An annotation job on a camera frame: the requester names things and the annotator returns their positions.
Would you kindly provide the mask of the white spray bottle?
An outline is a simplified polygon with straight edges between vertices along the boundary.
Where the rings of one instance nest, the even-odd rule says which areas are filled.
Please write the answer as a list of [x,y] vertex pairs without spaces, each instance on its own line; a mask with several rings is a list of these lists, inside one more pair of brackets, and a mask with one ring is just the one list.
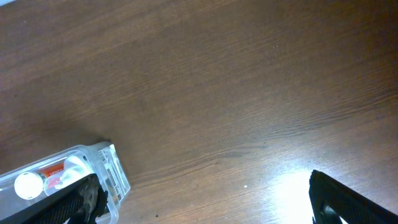
[[50,196],[92,173],[93,169],[85,160],[85,156],[68,156],[63,162],[63,170],[45,180],[44,192]]

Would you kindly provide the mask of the orange tube white cap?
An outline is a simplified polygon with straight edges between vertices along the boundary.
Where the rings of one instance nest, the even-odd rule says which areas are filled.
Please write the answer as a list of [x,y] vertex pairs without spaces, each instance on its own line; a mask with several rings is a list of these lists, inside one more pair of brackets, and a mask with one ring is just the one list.
[[55,186],[60,183],[60,172],[64,170],[63,163],[53,164],[31,172],[23,172],[14,182],[16,194],[25,200],[38,197],[43,191],[50,195]]

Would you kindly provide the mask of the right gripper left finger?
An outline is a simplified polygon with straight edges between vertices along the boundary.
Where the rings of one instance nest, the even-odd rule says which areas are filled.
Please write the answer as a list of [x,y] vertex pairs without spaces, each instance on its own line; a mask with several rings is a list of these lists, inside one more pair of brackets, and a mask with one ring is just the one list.
[[104,214],[107,202],[108,192],[103,190],[98,176],[90,174],[1,220],[1,224],[92,224]]

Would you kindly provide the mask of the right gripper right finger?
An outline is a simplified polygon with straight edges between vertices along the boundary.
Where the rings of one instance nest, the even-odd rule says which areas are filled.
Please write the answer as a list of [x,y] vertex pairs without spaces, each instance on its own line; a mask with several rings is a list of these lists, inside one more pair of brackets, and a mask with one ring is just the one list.
[[396,214],[323,172],[313,170],[309,184],[314,223],[397,223]]

